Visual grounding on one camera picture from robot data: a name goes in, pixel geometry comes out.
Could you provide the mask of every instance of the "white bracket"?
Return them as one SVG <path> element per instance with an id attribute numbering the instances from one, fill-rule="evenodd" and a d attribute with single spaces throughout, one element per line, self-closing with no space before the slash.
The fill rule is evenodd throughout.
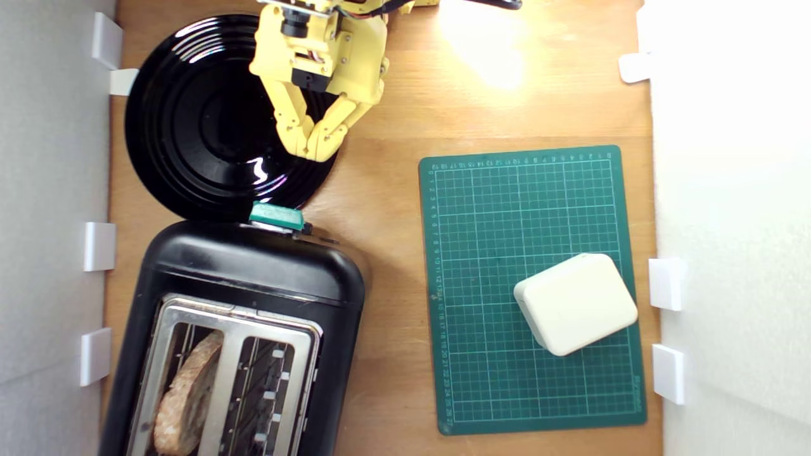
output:
<path id="1" fill-rule="evenodd" d="M 121 48 L 124 41 L 124 29 L 104 13 L 96 12 L 93 20 L 92 57 L 110 70 L 121 66 Z"/>
<path id="2" fill-rule="evenodd" d="M 138 75 L 137 68 L 113 70 L 109 73 L 109 94 L 129 97 L 132 83 Z"/>
<path id="3" fill-rule="evenodd" d="M 109 375 L 113 331 L 102 328 L 82 335 L 82 357 L 79 362 L 79 386 L 87 386 Z"/>
<path id="4" fill-rule="evenodd" d="M 120 70 L 124 30 L 112 19 L 97 12 L 93 20 L 93 46 L 91 55 L 110 69 L 109 94 L 129 96 L 138 69 Z"/>
<path id="5" fill-rule="evenodd" d="M 650 305 L 679 312 L 682 309 L 681 288 L 687 267 L 678 258 L 648 260 Z"/>
<path id="6" fill-rule="evenodd" d="M 638 52 L 620 56 L 620 78 L 627 84 L 650 79 L 653 71 L 656 26 L 654 10 L 650 4 L 642 5 L 637 11 Z"/>
<path id="7" fill-rule="evenodd" d="M 684 354 L 653 345 L 654 392 L 676 405 L 684 404 Z"/>
<path id="8" fill-rule="evenodd" d="M 84 272 L 115 268 L 115 233 L 114 223 L 84 224 Z"/>

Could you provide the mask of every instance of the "cutting mat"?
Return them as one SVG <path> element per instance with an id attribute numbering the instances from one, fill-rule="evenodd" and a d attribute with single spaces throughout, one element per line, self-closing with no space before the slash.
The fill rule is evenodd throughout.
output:
<path id="1" fill-rule="evenodd" d="M 620 150 L 429 157 L 419 176 L 440 431 L 644 423 L 637 324 L 561 358 L 513 298 L 582 252 L 611 256 L 634 295 Z"/>

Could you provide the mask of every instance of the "toaster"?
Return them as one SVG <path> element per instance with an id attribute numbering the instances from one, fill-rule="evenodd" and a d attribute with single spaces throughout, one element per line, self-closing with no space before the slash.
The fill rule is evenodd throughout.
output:
<path id="1" fill-rule="evenodd" d="M 356 251 L 282 218 L 152 241 L 100 456 L 333 453 L 369 277 Z"/>

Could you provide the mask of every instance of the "yellow robotic arm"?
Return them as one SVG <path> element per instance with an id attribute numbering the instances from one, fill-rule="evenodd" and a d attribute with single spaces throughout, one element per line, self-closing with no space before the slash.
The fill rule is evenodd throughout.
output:
<path id="1" fill-rule="evenodd" d="M 472 0 L 517 9 L 521 0 Z M 347 131 L 383 96 L 386 14 L 439 0 L 260 0 L 251 73 L 273 104 L 289 153 L 326 161 Z M 338 95 L 317 124 L 301 89 Z"/>

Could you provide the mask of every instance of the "white wall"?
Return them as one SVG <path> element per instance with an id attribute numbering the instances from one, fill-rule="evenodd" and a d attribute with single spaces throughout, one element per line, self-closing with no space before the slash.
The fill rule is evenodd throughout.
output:
<path id="1" fill-rule="evenodd" d="M 647 4 L 659 256 L 688 265 L 665 454 L 811 454 L 811 6 Z"/>
<path id="2" fill-rule="evenodd" d="M 109 72 L 93 12 L 114 0 L 0 0 L 0 454 L 94 454 L 98 384 L 79 338 L 101 327 L 103 273 L 82 272 L 105 222 Z"/>

